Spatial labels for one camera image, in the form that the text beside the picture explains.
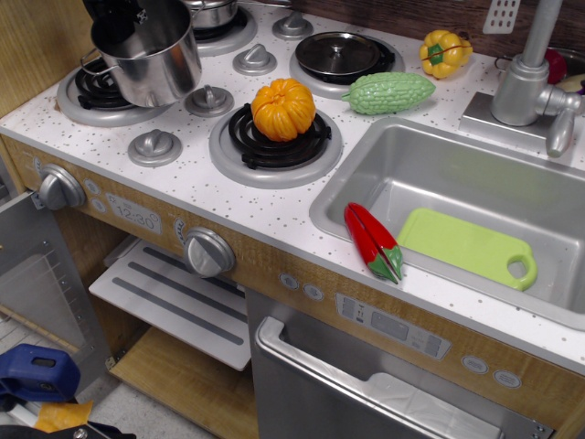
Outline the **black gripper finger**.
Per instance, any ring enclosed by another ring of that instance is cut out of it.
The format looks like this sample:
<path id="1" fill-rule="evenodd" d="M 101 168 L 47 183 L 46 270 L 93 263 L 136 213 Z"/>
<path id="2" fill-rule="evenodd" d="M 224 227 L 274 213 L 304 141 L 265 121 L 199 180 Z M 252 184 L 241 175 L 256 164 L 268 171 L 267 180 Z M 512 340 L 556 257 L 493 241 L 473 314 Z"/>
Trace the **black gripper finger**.
<path id="1" fill-rule="evenodd" d="M 109 40 L 121 43 L 130 37 L 136 25 L 148 18 L 146 11 L 137 1 L 111 1 L 109 6 Z"/>
<path id="2" fill-rule="evenodd" d="M 106 25 L 111 22 L 112 7 L 108 0 L 83 0 L 90 18 L 94 24 Z"/>

